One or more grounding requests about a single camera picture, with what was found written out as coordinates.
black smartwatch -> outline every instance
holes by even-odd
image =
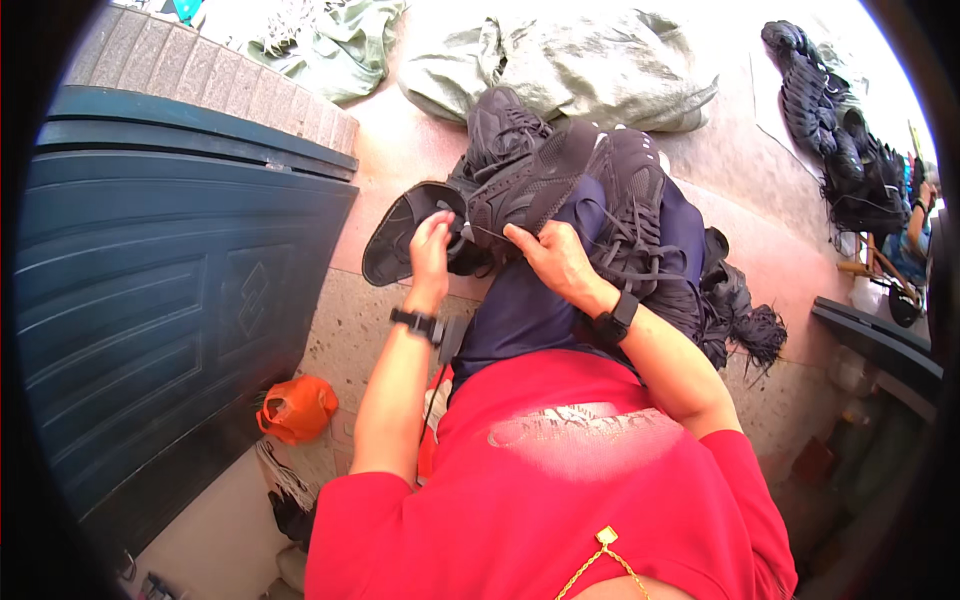
[[[636,307],[640,300],[630,293],[620,292],[620,300],[616,302],[612,313],[601,313],[593,320],[593,330],[604,342],[617,344],[627,337],[627,330],[634,320]]]
[[[390,311],[390,320],[407,325],[410,333],[426,338],[430,344],[438,346],[444,338],[444,326],[437,320],[421,312],[406,313],[398,308]]]

tiled wall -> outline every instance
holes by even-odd
[[[64,77],[249,119],[353,156],[357,121],[292,80],[196,30],[107,5]]]

shoelace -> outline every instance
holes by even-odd
[[[676,246],[660,246],[657,231],[652,225],[654,216],[651,208],[645,204],[633,202],[633,212],[628,213],[626,221],[620,221],[605,207],[600,207],[607,215],[608,222],[613,225],[615,232],[611,236],[609,245],[594,242],[596,252],[592,252],[590,262],[597,272],[607,278],[622,278],[625,281],[625,292],[632,292],[633,282],[657,281],[663,279],[683,279],[683,275],[674,275],[660,272],[660,259],[668,252],[679,252],[686,270],[686,254]],[[611,265],[622,265],[622,268]],[[630,273],[626,269],[636,265],[637,273]]]
[[[513,156],[517,150],[521,150],[522,152],[533,151],[534,146],[537,144],[534,136],[545,138],[553,132],[553,128],[544,123],[543,119],[524,107],[506,107],[503,109],[503,112],[513,125],[493,137],[494,143],[493,148],[491,148],[491,154],[496,157],[497,161]],[[514,143],[509,146],[502,142],[507,135],[515,132],[522,133],[523,137],[515,140]],[[501,146],[502,150],[497,150],[497,145]]]

black sneaker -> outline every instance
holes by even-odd
[[[500,170],[468,199],[466,238],[506,254],[513,247],[502,233],[508,223],[540,233],[587,171],[598,133],[595,125],[570,120],[532,154]]]
[[[467,153],[460,158],[447,184],[465,197],[514,162],[530,155],[553,128],[528,110],[509,87],[491,87],[467,114]]]
[[[460,192],[443,183],[424,181],[397,198],[376,227],[363,252],[364,279],[380,287],[411,276],[410,240],[420,223],[440,210],[452,210],[456,215],[446,250],[447,270],[454,275],[472,275],[492,264],[489,252],[460,235],[467,216],[467,203]]]
[[[614,130],[603,142],[609,144],[606,168],[591,165],[590,171],[604,184],[607,223],[594,241],[590,263],[600,276],[643,301],[659,280],[684,278],[660,271],[665,252],[681,252],[660,246],[660,203],[667,176],[646,133]]]

hand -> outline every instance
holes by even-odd
[[[453,216],[449,210],[436,212],[414,232],[410,240],[414,285],[403,304],[404,310],[432,315],[446,296],[450,285],[446,273],[446,245],[450,242]]]
[[[511,224],[503,234],[523,251],[540,281],[564,300],[591,317],[616,306],[619,291],[593,270],[569,223],[547,221],[539,239]]]
[[[929,183],[924,181],[920,184],[920,195],[918,196],[917,200],[924,205],[924,208],[929,210],[930,207],[933,206],[935,196],[936,192]]]

